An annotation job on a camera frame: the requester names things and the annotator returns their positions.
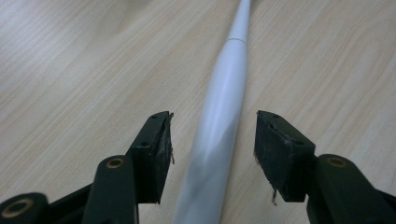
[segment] pen barrel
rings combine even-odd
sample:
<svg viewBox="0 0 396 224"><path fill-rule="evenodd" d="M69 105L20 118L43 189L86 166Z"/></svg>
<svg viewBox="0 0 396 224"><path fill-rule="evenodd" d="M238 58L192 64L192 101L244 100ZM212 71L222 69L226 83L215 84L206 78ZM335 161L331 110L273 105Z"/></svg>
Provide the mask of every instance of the pen barrel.
<svg viewBox="0 0 396 224"><path fill-rule="evenodd" d="M246 75L246 43L229 39L209 83L175 224L219 223Z"/></svg>

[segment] white cylindrical object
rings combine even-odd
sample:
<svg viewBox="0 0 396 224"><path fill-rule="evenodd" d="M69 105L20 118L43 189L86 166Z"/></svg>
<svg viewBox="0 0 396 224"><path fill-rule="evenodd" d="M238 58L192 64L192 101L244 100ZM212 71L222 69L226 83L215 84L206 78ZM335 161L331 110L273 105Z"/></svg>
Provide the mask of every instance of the white cylindrical object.
<svg viewBox="0 0 396 224"><path fill-rule="evenodd" d="M219 223L245 91L249 10L242 0L213 70L175 224Z"/></svg>

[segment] wooden surface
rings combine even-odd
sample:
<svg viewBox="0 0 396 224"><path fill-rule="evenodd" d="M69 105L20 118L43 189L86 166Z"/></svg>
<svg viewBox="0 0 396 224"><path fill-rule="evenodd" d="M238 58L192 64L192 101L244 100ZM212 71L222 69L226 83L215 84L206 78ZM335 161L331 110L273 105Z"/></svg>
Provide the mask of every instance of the wooden surface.
<svg viewBox="0 0 396 224"><path fill-rule="evenodd" d="M0 201L53 202L123 154L146 118L175 112L162 204L171 223L213 64L236 0L0 2ZM307 223L305 205L271 203L253 157L257 110L354 161L396 194L396 2L253 1L248 79L221 223Z"/></svg>

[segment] light wood grain surface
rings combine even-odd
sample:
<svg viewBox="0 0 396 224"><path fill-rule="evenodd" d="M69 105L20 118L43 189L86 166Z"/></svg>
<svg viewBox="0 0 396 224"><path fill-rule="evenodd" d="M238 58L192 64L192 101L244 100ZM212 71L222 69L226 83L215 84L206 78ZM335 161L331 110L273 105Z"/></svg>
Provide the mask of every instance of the light wood grain surface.
<svg viewBox="0 0 396 224"><path fill-rule="evenodd" d="M53 202L92 182L156 112L175 112L162 204L171 223L214 62L236 0L0 1L0 201ZM396 194L396 2L253 1L248 78L221 223L307 223L271 203L253 157L257 110L354 161Z"/></svg>

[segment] tapered tip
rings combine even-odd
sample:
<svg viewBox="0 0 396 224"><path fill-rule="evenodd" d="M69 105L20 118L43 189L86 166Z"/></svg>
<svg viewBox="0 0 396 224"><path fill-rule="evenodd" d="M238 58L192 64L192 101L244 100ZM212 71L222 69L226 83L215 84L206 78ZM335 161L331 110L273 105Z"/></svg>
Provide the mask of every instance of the tapered tip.
<svg viewBox="0 0 396 224"><path fill-rule="evenodd" d="M233 26L231 28L229 39L239 39L243 42L248 42L248 18L250 13L250 0L241 0L239 8L236 11L233 19Z"/></svg>

